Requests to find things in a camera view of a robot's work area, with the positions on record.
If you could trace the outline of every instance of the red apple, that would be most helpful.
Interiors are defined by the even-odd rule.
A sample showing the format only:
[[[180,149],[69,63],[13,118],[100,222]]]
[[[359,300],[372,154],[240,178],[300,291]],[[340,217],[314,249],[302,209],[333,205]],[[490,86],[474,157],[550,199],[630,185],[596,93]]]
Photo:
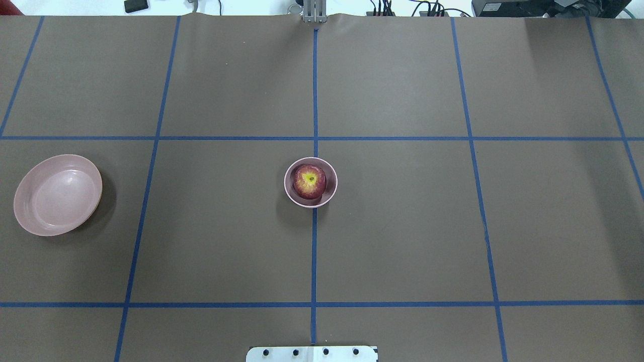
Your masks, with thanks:
[[[327,176],[320,167],[302,165],[295,170],[293,188],[302,198],[315,200],[322,197],[327,188]]]

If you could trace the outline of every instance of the pink plate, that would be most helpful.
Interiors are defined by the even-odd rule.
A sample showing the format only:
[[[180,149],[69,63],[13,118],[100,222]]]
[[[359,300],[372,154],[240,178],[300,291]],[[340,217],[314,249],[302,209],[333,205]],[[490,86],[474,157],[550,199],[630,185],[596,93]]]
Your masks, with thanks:
[[[295,174],[295,170],[301,166],[301,165],[313,165],[320,167],[322,171],[324,171],[325,175],[327,176],[327,188],[325,189],[324,193],[322,194],[322,197],[318,198],[317,200],[307,200],[305,198],[302,198],[298,195],[297,192],[295,192],[295,189],[293,188],[293,177]],[[333,166],[329,164],[327,161],[324,161],[322,158],[318,157],[305,157],[301,158],[295,162],[293,162],[292,165],[286,170],[286,174],[284,174],[284,191],[286,191],[286,195],[289,196],[289,199],[293,201],[294,203],[298,204],[301,207],[306,207],[307,209],[315,209],[316,207],[320,207],[327,202],[331,200],[333,195],[336,194],[337,190],[337,174]]]
[[[37,164],[14,196],[14,215],[32,234],[54,236],[84,223],[99,205],[99,170],[78,155],[59,155]]]

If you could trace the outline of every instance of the small pink bowl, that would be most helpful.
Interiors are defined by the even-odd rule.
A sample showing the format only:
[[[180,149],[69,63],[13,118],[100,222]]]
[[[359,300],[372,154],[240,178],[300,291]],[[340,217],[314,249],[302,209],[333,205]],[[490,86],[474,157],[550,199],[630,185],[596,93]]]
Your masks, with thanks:
[[[322,194],[322,197],[315,200],[307,200],[302,198],[295,192],[293,188],[293,177],[295,175],[295,170],[301,165],[313,165],[320,167],[327,176],[327,189]],[[306,207],[307,209],[315,209],[320,207],[333,197],[336,194],[337,190],[337,174],[333,166],[331,166],[327,161],[324,161],[322,158],[318,157],[305,157],[301,158],[295,162],[286,170],[284,175],[284,190],[286,195],[289,196],[289,199],[294,203],[300,205],[301,207]]]

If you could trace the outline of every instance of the gray table surface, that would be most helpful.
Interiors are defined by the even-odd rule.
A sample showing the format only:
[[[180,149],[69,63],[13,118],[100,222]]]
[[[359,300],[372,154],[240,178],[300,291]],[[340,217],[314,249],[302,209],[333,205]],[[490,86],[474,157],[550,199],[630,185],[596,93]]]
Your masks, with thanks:
[[[0,360],[644,361],[644,23],[0,17]],[[104,194],[28,234],[31,167]],[[317,211],[283,173],[337,170]]]

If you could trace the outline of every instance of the white metal plate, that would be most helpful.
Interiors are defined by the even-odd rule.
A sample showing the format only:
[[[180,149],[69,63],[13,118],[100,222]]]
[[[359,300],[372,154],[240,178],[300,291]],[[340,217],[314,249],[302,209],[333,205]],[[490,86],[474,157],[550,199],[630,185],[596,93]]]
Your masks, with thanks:
[[[378,347],[254,347],[246,362],[378,362]]]

